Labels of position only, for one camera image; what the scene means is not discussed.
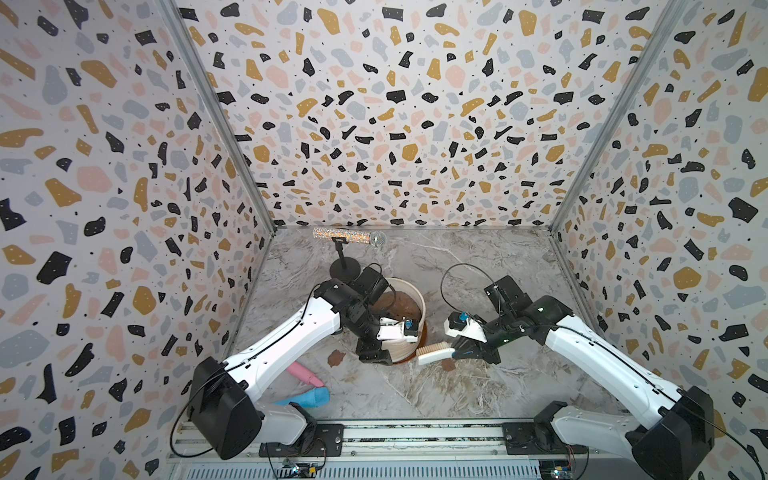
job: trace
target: silver microphone head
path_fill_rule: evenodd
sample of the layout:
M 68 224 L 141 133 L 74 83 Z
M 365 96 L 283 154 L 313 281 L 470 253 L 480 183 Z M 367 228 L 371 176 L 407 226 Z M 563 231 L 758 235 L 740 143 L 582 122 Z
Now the silver microphone head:
M 383 247 L 386 243 L 386 235 L 381 231 L 371 232 L 370 243 L 374 247 Z

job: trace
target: pink object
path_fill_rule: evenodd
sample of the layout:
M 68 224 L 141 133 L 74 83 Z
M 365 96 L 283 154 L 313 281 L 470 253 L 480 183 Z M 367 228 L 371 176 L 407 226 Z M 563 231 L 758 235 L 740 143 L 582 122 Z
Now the pink object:
M 309 383 L 315 387 L 323 387 L 326 384 L 322 380 L 317 378 L 314 373 L 310 372 L 304 365 L 298 362 L 291 363 L 286 369 L 288 373 L 295 376 L 304 383 Z

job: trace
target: white vent grille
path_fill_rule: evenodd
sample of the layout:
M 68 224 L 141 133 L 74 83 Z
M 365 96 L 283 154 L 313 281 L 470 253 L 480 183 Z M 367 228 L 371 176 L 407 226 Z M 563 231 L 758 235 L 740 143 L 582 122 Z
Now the white vent grille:
M 187 480 L 241 480 L 248 478 L 274 478 L 269 465 L 243 463 L 204 463 L 187 467 Z M 279 478 L 290 470 L 275 468 Z M 390 480 L 417 480 L 421 478 L 508 478 L 534 480 L 541 478 L 538 461 L 514 459 L 492 462 L 334 462 L 317 473 L 316 478 L 387 478 Z

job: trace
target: microphone stand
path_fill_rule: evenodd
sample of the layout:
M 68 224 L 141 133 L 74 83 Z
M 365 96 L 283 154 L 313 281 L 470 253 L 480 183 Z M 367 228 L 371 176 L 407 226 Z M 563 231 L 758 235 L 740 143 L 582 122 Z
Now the microphone stand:
M 360 276 L 360 263 L 353 258 L 344 256 L 344 244 L 349 243 L 347 239 L 344 237 L 332 237 L 331 240 L 336 245 L 336 252 L 339 254 L 339 258 L 331 263 L 331 278 L 337 278 L 347 283 Z

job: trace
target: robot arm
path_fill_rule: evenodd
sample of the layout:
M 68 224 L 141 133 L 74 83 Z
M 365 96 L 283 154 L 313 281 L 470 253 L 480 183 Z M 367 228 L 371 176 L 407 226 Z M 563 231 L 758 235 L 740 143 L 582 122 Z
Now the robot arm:
M 540 444 L 586 445 L 634 460 L 652 478 L 689 478 L 713 448 L 712 399 L 686 392 L 638 365 L 551 296 L 532 302 L 509 276 L 485 289 L 499 317 L 490 323 L 454 312 L 445 355 L 498 363 L 498 347 L 529 336 L 583 369 L 631 415 L 585 412 L 553 402 L 535 419 Z M 428 354 L 430 359 L 445 358 Z
M 406 322 L 384 326 L 392 320 L 371 313 L 369 306 L 388 287 L 381 273 L 369 267 L 349 284 L 327 280 L 306 305 L 252 346 L 222 364 L 208 357 L 196 367 L 190 419 L 222 459 L 234 457 L 254 441 L 306 451 L 315 439 L 314 419 L 296 404 L 268 405 L 260 398 L 283 370 L 341 327 L 358 336 L 361 362 L 392 364 L 382 341 L 415 339 L 419 325 L 410 320 L 408 326 Z

